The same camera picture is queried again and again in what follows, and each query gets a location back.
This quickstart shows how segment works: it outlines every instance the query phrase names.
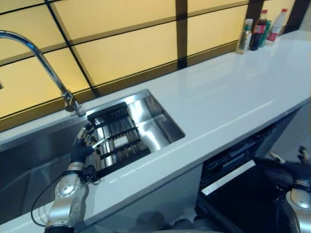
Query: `red label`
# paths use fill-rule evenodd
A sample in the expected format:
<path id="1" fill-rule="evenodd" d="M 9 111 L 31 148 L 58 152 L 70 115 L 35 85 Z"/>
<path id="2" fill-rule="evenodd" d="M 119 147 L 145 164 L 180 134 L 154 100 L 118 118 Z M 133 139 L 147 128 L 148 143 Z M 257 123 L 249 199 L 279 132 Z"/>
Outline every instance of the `red label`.
<path id="1" fill-rule="evenodd" d="M 254 34 L 255 33 L 263 34 L 265 29 L 266 29 L 266 25 L 256 25 L 254 28 Z"/>
<path id="2" fill-rule="evenodd" d="M 275 41 L 276 40 L 277 33 L 270 33 L 267 40 Z"/>

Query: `robotic arm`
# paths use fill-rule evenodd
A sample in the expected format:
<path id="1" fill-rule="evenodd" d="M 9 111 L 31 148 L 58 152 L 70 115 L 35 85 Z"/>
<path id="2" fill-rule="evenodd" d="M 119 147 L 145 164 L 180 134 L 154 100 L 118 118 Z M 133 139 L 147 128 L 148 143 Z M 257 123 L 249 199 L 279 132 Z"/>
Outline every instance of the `robotic arm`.
<path id="1" fill-rule="evenodd" d="M 73 233 L 76 223 L 82 220 L 81 206 L 86 193 L 82 171 L 86 158 L 105 141 L 87 146 L 85 137 L 91 126 L 85 125 L 78 133 L 70 154 L 70 165 L 55 188 L 55 201 L 45 226 L 45 233 Z"/>
<path id="2" fill-rule="evenodd" d="M 304 147 L 300 147 L 300 163 L 289 162 L 274 152 L 270 156 L 277 162 L 271 164 L 265 159 L 256 159 L 258 165 L 266 168 L 282 168 L 292 175 L 294 184 L 286 193 L 284 211 L 290 220 L 291 232 L 311 233 L 311 158 Z"/>

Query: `glass panel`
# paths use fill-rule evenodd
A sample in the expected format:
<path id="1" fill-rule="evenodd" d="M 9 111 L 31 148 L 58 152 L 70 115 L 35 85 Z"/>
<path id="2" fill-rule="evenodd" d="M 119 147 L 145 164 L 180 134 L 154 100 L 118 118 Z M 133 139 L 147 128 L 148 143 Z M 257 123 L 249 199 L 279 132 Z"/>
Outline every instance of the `glass panel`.
<path id="1" fill-rule="evenodd" d="M 235 4 L 239 2 L 248 2 L 244 0 L 188 0 L 188 12 L 194 12 L 213 8 L 217 6 L 225 6 L 229 4 Z"/>
<path id="2" fill-rule="evenodd" d="M 19 33 L 39 48 L 64 43 L 63 37 L 45 5 L 15 11 L 0 16 L 0 29 Z M 0 40 L 0 60 L 30 50 L 17 41 Z"/>
<path id="3" fill-rule="evenodd" d="M 175 0 L 66 0 L 53 5 L 71 39 L 175 16 Z"/>
<path id="4" fill-rule="evenodd" d="M 176 23 L 75 46 L 95 85 L 177 59 Z"/>
<path id="5" fill-rule="evenodd" d="M 0 13 L 43 3 L 44 0 L 1 0 Z"/>
<path id="6" fill-rule="evenodd" d="M 88 88 L 69 49 L 45 54 L 72 92 Z M 35 57 L 0 67 L 0 117 L 60 97 L 61 92 Z"/>
<path id="7" fill-rule="evenodd" d="M 247 5 L 188 19 L 188 56 L 239 39 Z"/>
<path id="8" fill-rule="evenodd" d="M 262 8 L 268 10 L 267 19 L 271 20 L 272 23 L 281 13 L 281 10 L 287 8 L 286 18 L 283 23 L 283 26 L 285 26 L 292 12 L 294 3 L 295 0 L 270 0 L 265 1 Z"/>

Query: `soy sauce bottle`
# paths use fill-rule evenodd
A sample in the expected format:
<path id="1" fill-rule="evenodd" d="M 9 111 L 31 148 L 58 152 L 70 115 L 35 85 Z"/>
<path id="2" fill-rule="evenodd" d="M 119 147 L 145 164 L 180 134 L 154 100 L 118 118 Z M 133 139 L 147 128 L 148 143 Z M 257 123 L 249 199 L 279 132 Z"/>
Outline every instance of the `soy sauce bottle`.
<path id="1" fill-rule="evenodd" d="M 266 29 L 266 23 L 267 23 L 267 12 L 268 10 L 262 10 L 260 14 L 260 18 L 257 20 L 253 37 L 249 46 L 250 50 L 257 50 L 259 48 L 260 39 Z"/>

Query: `chrome faucet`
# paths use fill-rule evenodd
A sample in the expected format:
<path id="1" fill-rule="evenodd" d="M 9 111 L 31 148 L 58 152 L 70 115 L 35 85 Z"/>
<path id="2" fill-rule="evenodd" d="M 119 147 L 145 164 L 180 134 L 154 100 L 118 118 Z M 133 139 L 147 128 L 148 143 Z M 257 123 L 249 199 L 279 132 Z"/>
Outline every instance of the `chrome faucet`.
<path id="1" fill-rule="evenodd" d="M 62 83 L 62 81 L 59 79 L 59 77 L 57 76 L 53 68 L 51 67 L 50 63 L 43 56 L 41 50 L 36 45 L 34 45 L 33 42 L 31 42 L 29 39 L 17 33 L 9 32 L 9 31 L 2 31 L 2 30 L 0 30 L 0 38 L 7 38 L 7 39 L 18 41 L 22 43 L 23 45 L 25 45 L 26 47 L 30 48 L 30 50 L 34 52 L 39 62 L 45 68 L 50 78 L 53 80 L 53 82 L 58 86 L 58 88 L 62 92 L 62 97 L 66 102 L 66 105 L 65 105 L 66 111 L 68 112 L 76 111 L 76 113 L 80 115 L 78 112 L 78 109 L 80 108 L 79 103 L 77 102 L 73 94 L 67 90 L 65 85 Z"/>

